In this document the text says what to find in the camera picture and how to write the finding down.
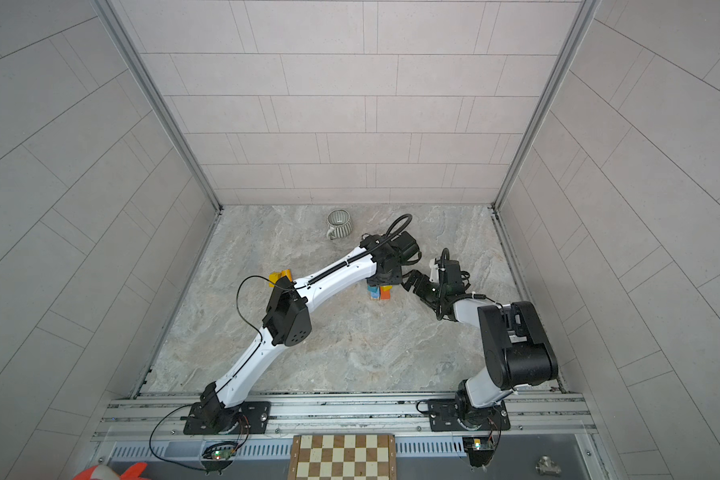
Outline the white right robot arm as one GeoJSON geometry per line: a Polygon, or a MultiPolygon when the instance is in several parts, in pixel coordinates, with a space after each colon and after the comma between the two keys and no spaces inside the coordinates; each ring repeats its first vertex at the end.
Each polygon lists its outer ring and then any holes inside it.
{"type": "Polygon", "coordinates": [[[479,329],[484,366],[462,381],[456,408],[463,422],[498,406],[516,387],[537,386],[558,376],[559,364],[535,306],[501,304],[469,290],[470,275],[448,257],[431,262],[429,275],[412,270],[403,288],[414,293],[438,320],[479,329]]]}

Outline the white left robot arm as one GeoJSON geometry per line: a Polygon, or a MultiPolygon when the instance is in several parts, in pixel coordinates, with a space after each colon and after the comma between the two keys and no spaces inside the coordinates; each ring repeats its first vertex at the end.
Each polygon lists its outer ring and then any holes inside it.
{"type": "Polygon", "coordinates": [[[308,337],[310,315],[320,305],[357,282],[398,285],[402,269],[420,258],[419,246],[407,232],[370,235],[348,255],[311,275],[279,279],[255,339],[225,375],[206,387],[200,405],[225,410],[242,404],[274,360],[308,337]]]}

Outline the striped ceramic mug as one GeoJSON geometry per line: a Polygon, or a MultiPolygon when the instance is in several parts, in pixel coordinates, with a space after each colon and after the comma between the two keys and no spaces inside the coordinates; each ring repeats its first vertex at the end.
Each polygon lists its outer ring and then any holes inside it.
{"type": "Polygon", "coordinates": [[[344,209],[331,211],[327,217],[327,224],[326,237],[331,241],[348,237],[353,230],[351,215],[344,209]]]}

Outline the right controller board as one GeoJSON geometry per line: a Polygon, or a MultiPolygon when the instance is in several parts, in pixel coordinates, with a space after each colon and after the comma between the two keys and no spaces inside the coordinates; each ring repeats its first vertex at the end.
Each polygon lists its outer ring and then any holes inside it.
{"type": "Polygon", "coordinates": [[[498,441],[493,436],[463,437],[462,444],[472,468],[487,467],[498,447],[498,441]]]}

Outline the controller board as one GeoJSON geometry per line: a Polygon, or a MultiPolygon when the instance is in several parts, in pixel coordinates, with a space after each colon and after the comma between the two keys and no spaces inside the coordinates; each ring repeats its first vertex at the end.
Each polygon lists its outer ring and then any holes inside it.
{"type": "Polygon", "coordinates": [[[219,442],[206,447],[201,454],[203,468],[209,472],[222,472],[234,462],[238,448],[239,443],[235,441],[219,442]]]}
{"type": "Polygon", "coordinates": [[[462,444],[472,468],[487,467],[498,447],[498,441],[493,436],[463,437],[462,444]]]}

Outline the small metal object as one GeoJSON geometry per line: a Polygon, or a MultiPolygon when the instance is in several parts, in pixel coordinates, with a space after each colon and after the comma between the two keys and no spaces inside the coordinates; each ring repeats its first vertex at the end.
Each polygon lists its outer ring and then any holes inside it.
{"type": "Polygon", "coordinates": [[[547,455],[539,458],[535,469],[540,476],[560,477],[562,475],[562,468],[547,455]]]}

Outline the chessboard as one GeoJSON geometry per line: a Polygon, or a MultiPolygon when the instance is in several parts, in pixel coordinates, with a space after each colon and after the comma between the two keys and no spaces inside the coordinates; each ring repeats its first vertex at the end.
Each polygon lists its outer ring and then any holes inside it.
{"type": "Polygon", "coordinates": [[[287,479],[395,480],[397,473],[393,435],[299,435],[293,439],[287,479]]]}

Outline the left controller board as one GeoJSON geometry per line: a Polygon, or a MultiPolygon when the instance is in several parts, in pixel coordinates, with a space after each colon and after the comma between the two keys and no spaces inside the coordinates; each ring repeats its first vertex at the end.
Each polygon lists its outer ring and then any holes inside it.
{"type": "Polygon", "coordinates": [[[238,448],[239,443],[235,441],[219,442],[206,447],[201,454],[203,468],[209,472],[222,472],[234,462],[238,448]]]}

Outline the red object at bottom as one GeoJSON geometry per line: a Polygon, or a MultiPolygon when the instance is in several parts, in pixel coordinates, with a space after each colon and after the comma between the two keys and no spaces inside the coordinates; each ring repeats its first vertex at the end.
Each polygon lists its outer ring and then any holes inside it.
{"type": "Polygon", "coordinates": [[[147,466],[147,463],[139,462],[129,466],[123,473],[117,473],[111,467],[100,464],[78,473],[73,480],[148,480],[142,476],[147,466]]]}

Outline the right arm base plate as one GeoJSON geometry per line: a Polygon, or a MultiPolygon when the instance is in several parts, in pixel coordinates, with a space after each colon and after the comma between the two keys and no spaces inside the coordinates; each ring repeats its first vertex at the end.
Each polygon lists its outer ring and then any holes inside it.
{"type": "Polygon", "coordinates": [[[466,400],[429,399],[423,410],[433,432],[508,431],[511,424],[504,401],[475,408],[466,400]]]}

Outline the aluminium front rail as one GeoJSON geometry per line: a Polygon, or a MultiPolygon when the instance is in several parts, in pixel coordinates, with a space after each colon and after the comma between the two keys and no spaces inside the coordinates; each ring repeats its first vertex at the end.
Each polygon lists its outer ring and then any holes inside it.
{"type": "MultiPolygon", "coordinates": [[[[145,395],[113,400],[94,428],[98,441],[211,440],[206,427],[187,434],[188,396],[145,395]]],[[[501,427],[514,435],[593,433],[595,422],[580,394],[520,391],[494,409],[481,427],[457,419],[449,393],[392,394],[260,394],[244,407],[247,423],[220,434],[234,440],[249,433],[254,439],[274,439],[311,433],[392,433],[423,436],[488,433],[501,427]]]]}

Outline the aluminium corner frame post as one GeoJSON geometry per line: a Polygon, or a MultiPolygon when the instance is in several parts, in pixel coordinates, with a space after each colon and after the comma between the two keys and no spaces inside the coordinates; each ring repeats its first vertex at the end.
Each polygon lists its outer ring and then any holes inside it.
{"type": "Polygon", "coordinates": [[[555,96],[561,88],[567,72],[569,71],[575,55],[579,49],[587,29],[593,21],[599,1],[584,0],[581,2],[574,16],[571,28],[562,44],[560,53],[553,65],[553,69],[546,81],[542,94],[533,115],[521,138],[516,154],[503,181],[496,200],[492,204],[494,211],[499,212],[506,203],[510,191],[516,182],[520,170],[529,155],[533,142],[538,135],[545,117],[551,109],[555,96]]]}

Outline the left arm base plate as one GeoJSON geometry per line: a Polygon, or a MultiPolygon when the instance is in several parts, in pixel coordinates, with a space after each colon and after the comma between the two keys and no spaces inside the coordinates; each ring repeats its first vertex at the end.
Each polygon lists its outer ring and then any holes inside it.
{"type": "Polygon", "coordinates": [[[232,408],[208,407],[194,403],[186,417],[184,435],[264,434],[271,403],[243,402],[232,408]]]}

